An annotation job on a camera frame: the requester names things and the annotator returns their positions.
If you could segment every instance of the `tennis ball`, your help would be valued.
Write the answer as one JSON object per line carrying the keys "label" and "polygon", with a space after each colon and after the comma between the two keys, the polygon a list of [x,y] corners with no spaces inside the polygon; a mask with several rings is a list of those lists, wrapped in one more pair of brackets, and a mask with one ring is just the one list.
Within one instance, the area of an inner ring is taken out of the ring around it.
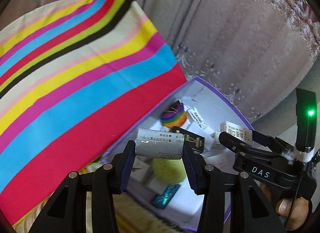
{"label": "tennis ball", "polygon": [[178,184],[187,177],[182,159],[167,160],[154,159],[152,162],[153,172],[156,178],[166,184]]}

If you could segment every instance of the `green led indicator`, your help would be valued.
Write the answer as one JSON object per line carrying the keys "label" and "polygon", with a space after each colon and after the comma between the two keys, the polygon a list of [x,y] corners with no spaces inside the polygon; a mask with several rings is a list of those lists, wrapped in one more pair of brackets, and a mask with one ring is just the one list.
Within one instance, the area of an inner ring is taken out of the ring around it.
{"label": "green led indicator", "polygon": [[314,111],[314,110],[309,110],[309,111],[308,111],[308,115],[309,115],[309,116],[313,116],[314,114],[315,114],[315,111]]}

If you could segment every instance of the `beige curtain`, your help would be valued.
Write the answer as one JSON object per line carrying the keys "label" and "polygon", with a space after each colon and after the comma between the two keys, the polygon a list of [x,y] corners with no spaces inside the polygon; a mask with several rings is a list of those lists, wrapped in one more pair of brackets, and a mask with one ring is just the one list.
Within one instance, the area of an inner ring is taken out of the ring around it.
{"label": "beige curtain", "polygon": [[[53,1],[12,0],[0,29]],[[137,1],[187,77],[220,89],[251,122],[297,87],[318,54],[320,28],[305,0]]]}

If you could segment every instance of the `blue stripe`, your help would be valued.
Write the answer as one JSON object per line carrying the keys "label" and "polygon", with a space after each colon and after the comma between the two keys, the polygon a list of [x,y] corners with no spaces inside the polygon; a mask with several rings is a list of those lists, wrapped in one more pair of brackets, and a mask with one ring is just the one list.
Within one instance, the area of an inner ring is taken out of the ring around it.
{"label": "blue stripe", "polygon": [[79,13],[78,15],[72,17],[63,24],[48,30],[46,33],[43,33],[39,37],[30,41],[28,44],[19,49],[16,53],[14,53],[10,58],[8,58],[8,60],[0,66],[0,76],[2,76],[6,71],[8,71],[8,69],[10,69],[19,60],[21,60],[26,55],[34,51],[36,48],[52,40],[56,36],[64,33],[65,31],[77,26],[78,24],[95,14],[102,7],[105,1],[106,0],[97,0],[84,12]]}
{"label": "blue stripe", "polygon": [[109,102],[169,71],[176,63],[170,48],[164,45],[149,59],[113,72],[43,112],[0,154],[0,192],[55,139]]}

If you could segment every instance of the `purple edge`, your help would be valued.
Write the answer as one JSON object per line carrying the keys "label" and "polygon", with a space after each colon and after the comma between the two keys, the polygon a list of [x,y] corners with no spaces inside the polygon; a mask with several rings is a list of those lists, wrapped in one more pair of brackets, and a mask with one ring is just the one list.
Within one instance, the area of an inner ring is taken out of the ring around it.
{"label": "purple edge", "polygon": [[[202,85],[204,85],[205,87],[207,87],[208,89],[210,89],[213,93],[215,93],[220,99],[222,99],[235,113],[237,116],[239,116],[239,118],[245,123],[245,125],[253,130],[252,125],[248,122],[248,120],[244,117],[244,115],[233,105],[231,104],[231,102],[220,92],[218,91],[215,87],[213,87],[212,85],[210,85],[208,82],[206,82],[205,80],[203,80],[202,78],[199,77],[194,77],[191,80],[189,80],[188,82],[184,83],[183,85],[181,85],[180,87],[176,88],[174,91],[172,91],[170,94],[168,94],[164,99],[162,99],[155,107],[153,107],[147,114],[145,114],[142,118],[140,118],[128,131],[126,131],[118,140],[116,140],[113,145],[111,145],[108,150],[102,154],[102,157],[106,157],[110,154],[110,152],[112,152],[112,150],[117,147],[117,145],[137,126],[139,125],[144,119],[146,119],[154,110],[156,110],[164,101],[166,101],[170,96],[172,96],[175,92],[179,91],[180,89],[182,89],[183,87],[185,87],[186,85],[190,84],[193,81],[197,81],[199,83],[201,83]],[[229,205],[227,211],[224,214],[224,221],[223,223],[225,224],[226,221],[228,220],[228,218],[231,215],[231,206]],[[196,232],[197,229],[191,228],[191,227],[184,227],[184,229],[188,229],[191,231]]]}

